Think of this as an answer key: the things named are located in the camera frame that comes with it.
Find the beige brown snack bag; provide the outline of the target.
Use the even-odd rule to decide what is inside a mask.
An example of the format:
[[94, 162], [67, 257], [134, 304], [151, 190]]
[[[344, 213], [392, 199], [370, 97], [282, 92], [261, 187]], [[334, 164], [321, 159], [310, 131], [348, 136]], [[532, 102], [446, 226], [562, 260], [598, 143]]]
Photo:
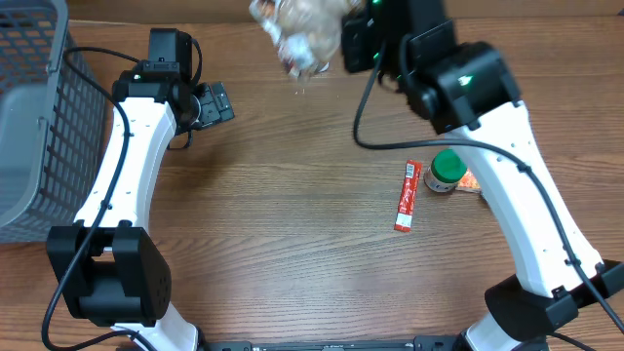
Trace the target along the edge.
[[364, 0], [253, 0], [249, 10], [271, 37], [287, 74], [302, 83], [337, 52], [342, 18], [365, 5]]

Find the green lid jar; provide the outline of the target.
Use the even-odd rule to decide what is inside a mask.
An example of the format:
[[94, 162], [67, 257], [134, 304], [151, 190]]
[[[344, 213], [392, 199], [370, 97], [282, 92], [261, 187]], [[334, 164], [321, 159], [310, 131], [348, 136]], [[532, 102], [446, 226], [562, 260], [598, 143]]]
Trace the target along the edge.
[[452, 149], [438, 153], [424, 175], [425, 184], [434, 192], [451, 192], [468, 168]]

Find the orange tissue pack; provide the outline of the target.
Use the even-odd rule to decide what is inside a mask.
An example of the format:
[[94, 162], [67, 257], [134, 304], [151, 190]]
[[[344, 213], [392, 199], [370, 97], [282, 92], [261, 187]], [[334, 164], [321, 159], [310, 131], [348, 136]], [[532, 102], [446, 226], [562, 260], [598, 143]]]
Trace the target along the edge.
[[458, 181], [455, 189], [458, 191], [470, 193], [482, 193], [482, 188], [480, 184], [470, 170], [467, 170], [463, 177]]

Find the red snack stick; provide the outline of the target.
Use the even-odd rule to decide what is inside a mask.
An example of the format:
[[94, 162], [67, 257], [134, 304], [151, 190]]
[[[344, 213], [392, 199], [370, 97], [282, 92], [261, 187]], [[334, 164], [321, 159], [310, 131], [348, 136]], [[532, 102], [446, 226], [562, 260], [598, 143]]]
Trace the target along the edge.
[[415, 195], [417, 193], [421, 170], [422, 164], [420, 162], [413, 160], [407, 161], [397, 217], [394, 224], [394, 229], [397, 231], [410, 232], [411, 230]]

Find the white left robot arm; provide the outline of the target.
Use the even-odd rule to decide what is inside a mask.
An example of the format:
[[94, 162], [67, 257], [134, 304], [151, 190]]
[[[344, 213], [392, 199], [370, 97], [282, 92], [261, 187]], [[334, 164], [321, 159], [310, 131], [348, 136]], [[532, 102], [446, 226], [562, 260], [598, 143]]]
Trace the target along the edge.
[[46, 242], [58, 280], [53, 302], [140, 350], [208, 346], [173, 306], [170, 267], [148, 233], [156, 179], [172, 139], [234, 117], [224, 86], [202, 81], [202, 63], [188, 33], [151, 30], [147, 57], [104, 92], [113, 126], [89, 196], [72, 223], [52, 227]]

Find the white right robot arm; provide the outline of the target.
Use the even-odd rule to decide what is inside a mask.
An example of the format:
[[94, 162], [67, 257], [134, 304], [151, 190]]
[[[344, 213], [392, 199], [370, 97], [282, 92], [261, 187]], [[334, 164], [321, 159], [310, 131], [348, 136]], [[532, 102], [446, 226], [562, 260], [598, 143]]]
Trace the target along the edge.
[[622, 263], [603, 259], [576, 226], [493, 46], [459, 43], [440, 1], [368, 1], [341, 27], [345, 68], [397, 81], [434, 128], [433, 144], [475, 175], [515, 261], [515, 274], [486, 291], [485, 317], [444, 338], [448, 350], [543, 350], [581, 308], [622, 290]]

